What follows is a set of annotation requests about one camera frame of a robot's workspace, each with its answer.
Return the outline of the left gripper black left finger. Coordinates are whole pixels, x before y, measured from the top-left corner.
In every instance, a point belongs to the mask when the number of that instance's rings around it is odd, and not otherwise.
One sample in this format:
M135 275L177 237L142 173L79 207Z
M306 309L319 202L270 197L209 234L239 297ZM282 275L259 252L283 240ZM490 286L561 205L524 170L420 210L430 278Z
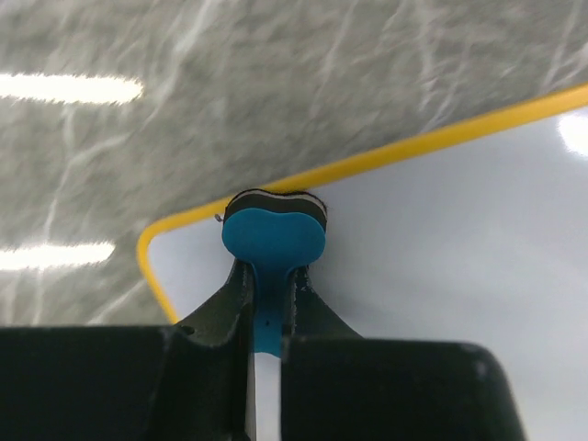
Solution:
M254 276L181 322L1 332L4 440L252 440Z

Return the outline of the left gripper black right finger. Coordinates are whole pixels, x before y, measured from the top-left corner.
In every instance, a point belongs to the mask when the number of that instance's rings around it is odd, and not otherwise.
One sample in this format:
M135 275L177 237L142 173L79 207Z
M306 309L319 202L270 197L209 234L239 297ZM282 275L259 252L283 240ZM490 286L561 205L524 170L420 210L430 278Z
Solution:
M364 338L290 277L281 355L284 440L523 440L507 377L486 348Z

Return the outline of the blue whiteboard eraser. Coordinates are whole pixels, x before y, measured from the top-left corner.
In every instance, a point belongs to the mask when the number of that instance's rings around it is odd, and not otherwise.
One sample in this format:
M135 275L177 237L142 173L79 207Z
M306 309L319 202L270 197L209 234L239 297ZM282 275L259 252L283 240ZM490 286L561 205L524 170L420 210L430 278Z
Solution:
M304 191L244 190L226 206L221 239L254 274L254 351L279 357L290 275L321 257L327 208Z

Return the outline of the white board with yellow frame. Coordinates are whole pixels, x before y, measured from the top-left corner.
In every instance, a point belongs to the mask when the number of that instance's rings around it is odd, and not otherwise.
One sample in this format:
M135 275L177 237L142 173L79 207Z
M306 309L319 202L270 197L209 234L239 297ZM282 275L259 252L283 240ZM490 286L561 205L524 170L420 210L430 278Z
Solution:
M503 368L523 440L587 437L585 85L261 189L325 204L326 245L305 268L357 334L480 345ZM221 239L232 198L140 236L140 269L169 325L241 262ZM284 440L281 355L254 351L254 300L252 331L254 439Z

